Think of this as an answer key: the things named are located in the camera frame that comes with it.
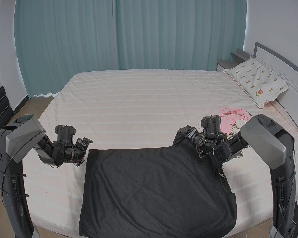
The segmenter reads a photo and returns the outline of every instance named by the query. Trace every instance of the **teal curtain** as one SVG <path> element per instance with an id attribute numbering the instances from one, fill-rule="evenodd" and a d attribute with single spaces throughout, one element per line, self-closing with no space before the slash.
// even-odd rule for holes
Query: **teal curtain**
<path id="1" fill-rule="evenodd" d="M 245 25 L 246 0 L 17 0 L 15 44 L 32 97 L 86 71 L 214 71 Z"/>

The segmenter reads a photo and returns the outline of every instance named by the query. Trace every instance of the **robotic arm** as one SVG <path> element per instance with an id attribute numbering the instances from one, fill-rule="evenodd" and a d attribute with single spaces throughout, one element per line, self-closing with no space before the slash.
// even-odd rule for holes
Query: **robotic arm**
<path id="1" fill-rule="evenodd" d="M 33 148 L 44 164 L 59 167 L 63 163 L 79 166 L 84 162 L 87 147 L 92 140 L 78 139 L 72 144 L 75 128 L 59 125 L 55 128 L 58 140 L 53 143 L 34 115 L 17 118 L 0 130 L 1 197 L 15 238 L 39 238 L 33 226 L 26 197 L 22 159 Z"/>
<path id="2" fill-rule="evenodd" d="M 220 130 L 221 117 L 208 116 L 201 121 L 199 133 L 194 127 L 180 128 L 192 143 L 199 157 L 208 156 L 219 163 L 227 162 L 251 146 L 269 166 L 273 191 L 273 224 L 269 238 L 290 238 L 296 223 L 294 138 L 271 118 L 259 114 L 241 127 L 240 132 L 227 140 Z"/>

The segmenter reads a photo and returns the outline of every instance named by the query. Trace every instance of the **pillow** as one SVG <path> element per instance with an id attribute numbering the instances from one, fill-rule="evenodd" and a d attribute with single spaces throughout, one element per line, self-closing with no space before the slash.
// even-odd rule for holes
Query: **pillow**
<path id="1" fill-rule="evenodd" d="M 267 69 L 255 58 L 224 71 L 242 86 L 259 108 L 289 89 L 278 72 Z"/>

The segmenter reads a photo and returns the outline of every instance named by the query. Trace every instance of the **pink clothing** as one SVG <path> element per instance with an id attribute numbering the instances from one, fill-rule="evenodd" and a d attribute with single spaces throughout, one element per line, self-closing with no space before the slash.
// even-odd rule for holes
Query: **pink clothing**
<path id="1" fill-rule="evenodd" d="M 241 108 L 230 109 L 228 106 L 221 107 L 218 115 L 221 116 L 221 131 L 227 135 L 231 133 L 236 120 L 249 121 L 252 118 L 247 110 Z"/>

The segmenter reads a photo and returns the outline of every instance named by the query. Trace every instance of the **white wall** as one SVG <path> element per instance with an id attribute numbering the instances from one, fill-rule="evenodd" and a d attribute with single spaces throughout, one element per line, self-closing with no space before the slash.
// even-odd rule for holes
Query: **white wall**
<path id="1" fill-rule="evenodd" d="M 16 0 L 0 0 L 0 84 L 11 108 L 27 96 L 15 50 L 14 12 Z"/>
<path id="2" fill-rule="evenodd" d="M 298 65 L 298 0 L 247 0 L 243 50 L 253 55 L 255 42 Z"/>

